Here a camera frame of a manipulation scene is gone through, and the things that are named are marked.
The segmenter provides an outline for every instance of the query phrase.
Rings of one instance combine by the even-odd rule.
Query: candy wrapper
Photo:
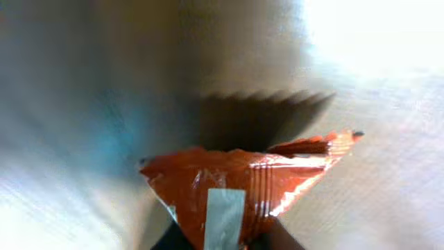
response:
[[[155,157],[141,173],[195,249],[238,249],[267,232],[361,136],[331,133],[266,153],[189,149]]]

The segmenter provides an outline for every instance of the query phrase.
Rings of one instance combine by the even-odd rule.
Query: shiny red packaging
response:
[[[219,237],[219,242],[234,237],[236,244],[244,244],[267,232],[273,217],[287,211],[361,136],[351,131],[330,133],[275,145],[266,153],[195,148],[157,156],[146,163],[141,173],[195,249],[210,249],[209,244],[216,244],[209,240],[211,237]],[[219,190],[241,198],[229,201],[226,210],[218,209],[217,203],[223,202],[225,196],[215,198],[210,193],[217,194]],[[240,204],[238,228],[233,220],[236,216],[224,215],[236,204]],[[211,235],[210,231],[219,233]],[[232,231],[238,233],[225,236]]]

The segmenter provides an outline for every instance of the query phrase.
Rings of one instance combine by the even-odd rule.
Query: blurry surface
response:
[[[283,218],[301,244],[443,248],[442,7],[2,1],[2,249],[137,249],[159,222],[133,166],[195,143],[188,92],[282,89],[336,93],[304,136],[367,135]]]

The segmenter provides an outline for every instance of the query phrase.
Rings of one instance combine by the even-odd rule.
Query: wrapper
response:
[[[361,136],[330,133],[266,153],[189,149],[157,156],[141,173],[195,249],[237,249],[267,232]]]

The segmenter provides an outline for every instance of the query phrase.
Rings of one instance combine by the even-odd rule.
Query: table surface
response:
[[[278,90],[335,93],[302,136],[366,132],[283,216],[307,249],[444,249],[442,7],[2,1],[2,249],[149,249],[135,163],[190,145],[177,94]]]

